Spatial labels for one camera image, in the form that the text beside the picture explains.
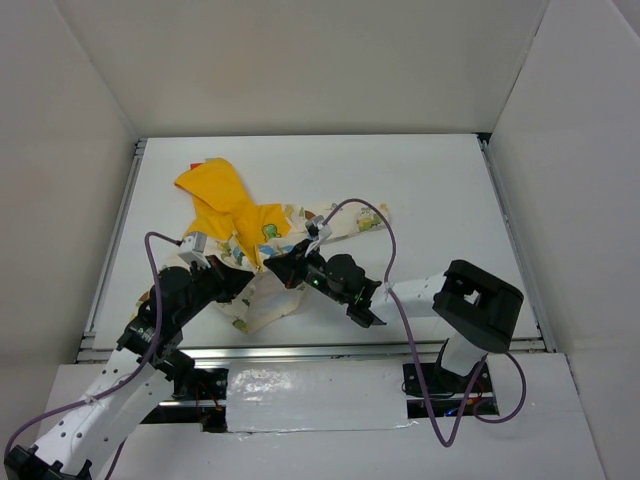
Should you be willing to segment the yellow hooded dinosaur print jacket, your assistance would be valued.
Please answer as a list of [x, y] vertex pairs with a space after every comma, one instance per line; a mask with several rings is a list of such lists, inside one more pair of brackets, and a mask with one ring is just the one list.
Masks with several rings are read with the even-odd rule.
[[384, 203], [375, 209], [357, 203], [341, 208], [336, 203], [257, 204], [235, 168], [223, 158], [193, 164], [174, 185], [192, 198], [195, 219], [186, 233], [207, 236], [205, 256], [254, 274], [238, 297], [217, 306], [233, 327], [245, 334], [257, 332], [300, 306], [307, 287], [286, 288], [266, 268], [265, 261], [289, 253], [306, 240], [308, 220], [331, 216], [328, 241], [332, 243], [380, 230], [384, 227], [380, 217], [390, 216]]

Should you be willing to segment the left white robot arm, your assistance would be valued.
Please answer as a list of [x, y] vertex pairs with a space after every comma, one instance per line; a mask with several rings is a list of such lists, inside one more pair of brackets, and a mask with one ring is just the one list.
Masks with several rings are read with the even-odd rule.
[[194, 361], [178, 348], [183, 327], [209, 304], [234, 300], [253, 277], [216, 258], [208, 267], [192, 264], [157, 272], [148, 296], [82, 397], [56, 408], [57, 422], [32, 445], [7, 448], [8, 478], [96, 478], [159, 403], [194, 391]]

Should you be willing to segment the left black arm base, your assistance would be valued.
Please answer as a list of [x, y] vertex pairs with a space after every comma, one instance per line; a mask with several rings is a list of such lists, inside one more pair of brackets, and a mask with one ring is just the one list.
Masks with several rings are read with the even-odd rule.
[[176, 350], [168, 359], [173, 393], [161, 406], [164, 423], [197, 423], [203, 432], [227, 431], [226, 399], [229, 369], [198, 368], [192, 357]]

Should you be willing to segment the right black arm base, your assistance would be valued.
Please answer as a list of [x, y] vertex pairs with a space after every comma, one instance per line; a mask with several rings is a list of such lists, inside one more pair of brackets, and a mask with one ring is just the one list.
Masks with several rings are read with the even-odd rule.
[[[452, 398], [463, 395], [471, 380], [472, 374], [459, 379], [457, 376], [442, 373], [433, 362], [422, 363], [421, 369], [432, 400]], [[413, 363], [402, 365], [403, 381], [401, 390], [411, 397], [422, 398], [423, 391], [419, 383], [416, 367]], [[483, 396], [493, 392], [493, 384], [488, 366], [484, 365], [470, 390], [471, 395]]]

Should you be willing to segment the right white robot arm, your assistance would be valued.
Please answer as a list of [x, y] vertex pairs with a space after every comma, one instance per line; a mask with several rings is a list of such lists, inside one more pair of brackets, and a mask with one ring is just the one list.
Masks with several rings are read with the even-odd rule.
[[394, 319], [440, 318], [454, 334], [439, 354], [437, 384], [459, 390], [487, 354], [510, 350], [524, 301], [511, 284], [466, 260], [453, 260], [442, 273], [395, 285], [366, 276], [349, 254], [324, 259], [307, 240], [290, 252], [264, 261], [288, 289], [306, 285], [346, 307], [362, 328]]

